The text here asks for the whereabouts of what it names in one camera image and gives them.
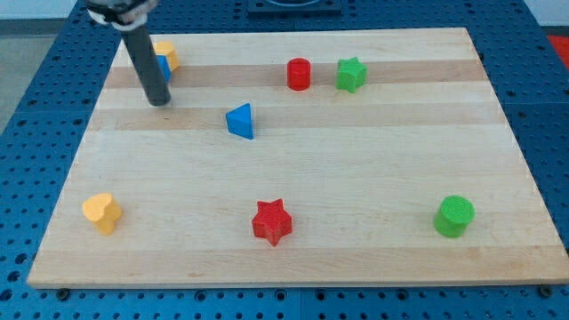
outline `yellow heart block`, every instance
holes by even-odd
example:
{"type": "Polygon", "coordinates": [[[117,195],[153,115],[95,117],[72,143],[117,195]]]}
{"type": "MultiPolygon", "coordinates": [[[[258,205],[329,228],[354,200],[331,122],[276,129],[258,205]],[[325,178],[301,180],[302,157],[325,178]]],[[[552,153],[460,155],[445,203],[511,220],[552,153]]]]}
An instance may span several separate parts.
{"type": "Polygon", "coordinates": [[[174,44],[170,41],[161,41],[154,45],[154,51],[156,55],[163,55],[168,60],[168,66],[170,66],[170,71],[174,71],[180,66],[178,61],[178,54],[176,54],[176,49],[174,49],[174,44]]]}
{"type": "Polygon", "coordinates": [[[113,195],[102,193],[83,202],[83,214],[102,235],[115,231],[115,222],[123,215],[123,209],[113,195]]]}

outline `green cylinder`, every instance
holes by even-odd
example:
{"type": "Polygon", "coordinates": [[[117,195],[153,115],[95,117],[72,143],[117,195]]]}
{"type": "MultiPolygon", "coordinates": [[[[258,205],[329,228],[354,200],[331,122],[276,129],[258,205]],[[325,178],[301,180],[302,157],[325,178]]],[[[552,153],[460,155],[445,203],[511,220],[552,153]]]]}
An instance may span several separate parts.
{"type": "Polygon", "coordinates": [[[443,236],[459,237],[474,216],[474,206],[469,200],[462,196],[448,196],[435,216],[435,229],[443,236]]]}

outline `red cylinder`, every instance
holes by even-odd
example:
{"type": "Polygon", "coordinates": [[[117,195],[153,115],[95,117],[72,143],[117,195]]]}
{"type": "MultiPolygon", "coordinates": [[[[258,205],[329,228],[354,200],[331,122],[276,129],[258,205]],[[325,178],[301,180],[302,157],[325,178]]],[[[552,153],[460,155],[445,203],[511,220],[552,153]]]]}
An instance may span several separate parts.
{"type": "Polygon", "coordinates": [[[304,58],[292,59],[286,65],[288,87],[295,91],[310,87],[310,62],[304,58]]]}

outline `red star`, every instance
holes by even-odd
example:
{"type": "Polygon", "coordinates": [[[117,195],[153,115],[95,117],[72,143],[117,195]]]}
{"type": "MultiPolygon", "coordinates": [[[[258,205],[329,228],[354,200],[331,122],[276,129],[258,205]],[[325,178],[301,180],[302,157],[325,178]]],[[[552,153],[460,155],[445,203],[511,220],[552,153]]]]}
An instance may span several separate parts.
{"type": "Polygon", "coordinates": [[[293,217],[285,211],[283,199],[272,203],[257,202],[252,231],[255,236],[266,238],[273,246],[278,244],[282,236],[293,232],[293,217]]]}

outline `wooden board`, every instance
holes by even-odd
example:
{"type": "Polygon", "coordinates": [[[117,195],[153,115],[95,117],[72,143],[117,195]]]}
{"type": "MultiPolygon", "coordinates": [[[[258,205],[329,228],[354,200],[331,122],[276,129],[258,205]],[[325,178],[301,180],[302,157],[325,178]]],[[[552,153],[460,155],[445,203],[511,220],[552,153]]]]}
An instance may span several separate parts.
{"type": "Polygon", "coordinates": [[[175,43],[172,105],[147,102],[121,46],[28,282],[38,288],[563,283],[569,259],[463,28],[156,36],[175,43]],[[285,65],[313,62],[293,92],[285,65]],[[339,58],[369,67],[334,88],[339,58]],[[256,137],[224,115],[251,102],[256,137]],[[100,236],[81,203],[111,192],[100,236]],[[433,217],[470,199],[458,239],[433,217]],[[257,200],[294,231],[253,237],[257,200]]]}

